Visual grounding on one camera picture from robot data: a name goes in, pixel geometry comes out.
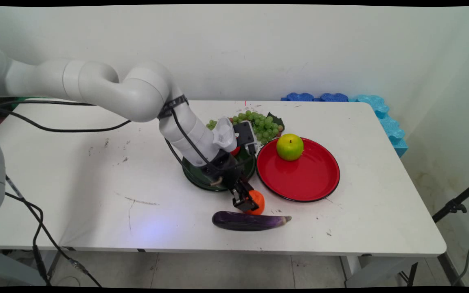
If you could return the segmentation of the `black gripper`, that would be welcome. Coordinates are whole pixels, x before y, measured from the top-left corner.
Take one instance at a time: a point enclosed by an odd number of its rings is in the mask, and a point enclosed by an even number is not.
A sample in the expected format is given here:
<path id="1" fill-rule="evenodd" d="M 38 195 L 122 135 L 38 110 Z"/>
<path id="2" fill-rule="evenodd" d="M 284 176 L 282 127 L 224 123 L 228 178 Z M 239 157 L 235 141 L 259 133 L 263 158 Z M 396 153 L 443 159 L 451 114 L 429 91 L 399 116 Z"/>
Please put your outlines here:
<path id="1" fill-rule="evenodd" d="M 250 195 L 254 188 L 249 183 L 245 165 L 249 158 L 237 160 L 229 152 L 219 152 L 207 163 L 207 179 L 210 186 L 220 186 L 232 191 L 232 204 L 242 212 L 255 211 L 256 202 Z"/>

